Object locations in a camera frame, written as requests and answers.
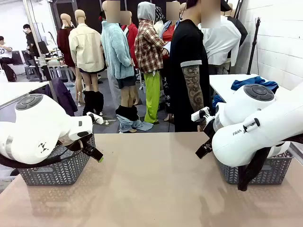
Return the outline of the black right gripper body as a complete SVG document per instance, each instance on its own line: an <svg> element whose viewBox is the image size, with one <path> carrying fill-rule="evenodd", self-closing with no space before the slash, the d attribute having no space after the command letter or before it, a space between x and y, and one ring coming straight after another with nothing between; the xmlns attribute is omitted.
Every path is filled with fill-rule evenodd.
<svg viewBox="0 0 303 227"><path fill-rule="evenodd" d="M209 137L208 141L205 144L211 143L212 138L215 134L213 123L215 116L204 116L202 117L202 124L204 125L203 132Z"/></svg>

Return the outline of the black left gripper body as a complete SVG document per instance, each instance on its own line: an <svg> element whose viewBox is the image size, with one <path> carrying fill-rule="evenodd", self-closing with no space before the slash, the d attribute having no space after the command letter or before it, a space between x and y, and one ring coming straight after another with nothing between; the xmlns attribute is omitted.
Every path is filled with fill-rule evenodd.
<svg viewBox="0 0 303 227"><path fill-rule="evenodd" d="M85 154L93 154L95 151L95 143L93 137L83 137L79 139L81 152Z"/></svg>

